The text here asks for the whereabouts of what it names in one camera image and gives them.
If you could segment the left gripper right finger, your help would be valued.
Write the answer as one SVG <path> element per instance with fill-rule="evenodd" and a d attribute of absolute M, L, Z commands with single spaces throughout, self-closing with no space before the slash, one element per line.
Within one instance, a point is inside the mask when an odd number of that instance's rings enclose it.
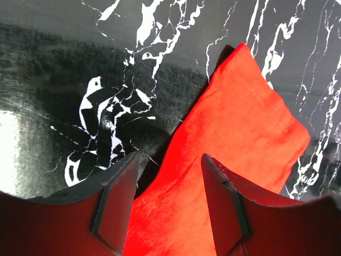
<path fill-rule="evenodd" d="M 201 159 L 217 255 L 340 255 L 340 195 L 302 202 Z"/>

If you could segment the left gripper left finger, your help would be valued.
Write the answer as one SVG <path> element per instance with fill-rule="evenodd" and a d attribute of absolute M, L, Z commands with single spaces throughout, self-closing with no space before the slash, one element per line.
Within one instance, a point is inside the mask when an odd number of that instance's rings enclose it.
<path fill-rule="evenodd" d="M 1 193 L 1 255 L 122 255 L 140 154 L 49 197 Z"/>

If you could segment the red t shirt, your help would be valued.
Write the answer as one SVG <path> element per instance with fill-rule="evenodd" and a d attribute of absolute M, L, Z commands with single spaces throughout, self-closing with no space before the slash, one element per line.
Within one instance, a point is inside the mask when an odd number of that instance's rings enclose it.
<path fill-rule="evenodd" d="M 279 193 L 310 139 L 240 44 L 216 68 L 156 178 L 134 201 L 124 255 L 215 255 L 202 155 Z"/>

